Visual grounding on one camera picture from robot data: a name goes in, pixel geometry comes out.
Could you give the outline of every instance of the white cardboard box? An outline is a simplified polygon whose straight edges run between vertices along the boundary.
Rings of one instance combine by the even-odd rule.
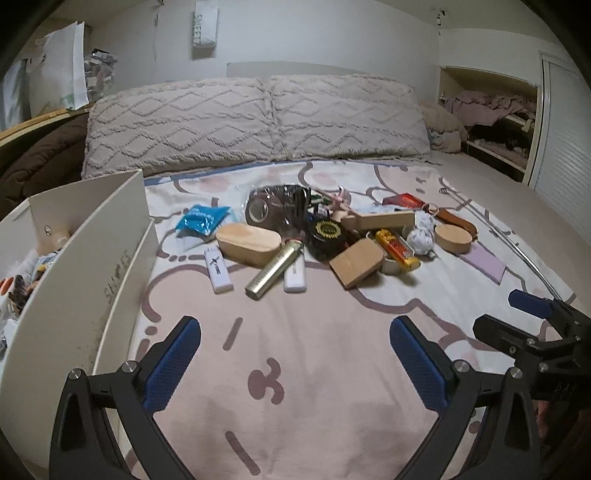
[[[158,246],[141,171],[29,198],[0,222],[0,266],[51,250],[46,225],[74,234],[29,298],[0,367],[0,426],[17,454],[44,468],[68,372],[114,371],[126,360]]]

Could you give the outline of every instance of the shelf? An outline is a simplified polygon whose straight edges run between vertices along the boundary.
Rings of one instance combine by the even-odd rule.
[[[521,127],[524,127],[527,123],[527,120],[523,120],[522,118],[518,117],[517,115],[509,114],[505,117],[510,122],[513,122]]]
[[[513,114],[507,115],[506,117],[504,117],[504,119],[511,122],[514,125],[517,125],[518,127],[521,127],[522,131],[523,131],[524,127],[526,126],[527,122],[529,121],[529,120],[524,120],[524,119],[518,117],[517,115],[513,115]],[[535,119],[532,119],[531,123],[530,123],[530,127],[528,128],[527,132],[524,131],[524,133],[526,135],[533,134],[534,125],[535,125]]]
[[[466,142],[467,145],[470,145],[471,147],[477,148],[478,150],[483,151],[484,153],[489,154],[491,157],[495,157],[497,160],[501,160],[502,162],[506,163],[507,165],[510,165],[511,167],[513,167],[514,169],[520,171],[521,173],[525,173],[525,169],[520,167],[519,165],[515,165],[511,160],[508,160],[505,157],[501,157],[498,153],[495,153],[485,147],[481,147],[480,145],[475,144],[474,142],[471,141],[467,141]]]

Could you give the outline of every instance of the leather strap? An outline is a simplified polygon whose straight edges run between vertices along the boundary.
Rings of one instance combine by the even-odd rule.
[[[470,235],[472,235],[472,239],[476,240],[478,238],[478,230],[473,223],[468,222],[468,220],[464,220],[463,218],[454,215],[452,212],[446,209],[440,209],[439,213],[437,214],[437,218],[440,219],[443,223],[449,223],[450,225],[457,225],[464,230],[468,231]]]

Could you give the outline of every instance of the brown blanket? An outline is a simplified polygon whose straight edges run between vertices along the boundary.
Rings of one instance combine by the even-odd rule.
[[[88,114],[37,141],[0,177],[0,219],[24,199],[80,180]]]

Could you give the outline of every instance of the pillow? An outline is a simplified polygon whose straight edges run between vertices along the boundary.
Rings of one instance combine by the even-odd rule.
[[[370,75],[269,79],[283,156],[351,158],[430,153],[411,87]]]
[[[90,111],[83,178],[142,168],[146,176],[273,160],[277,126],[259,79],[140,87]]]

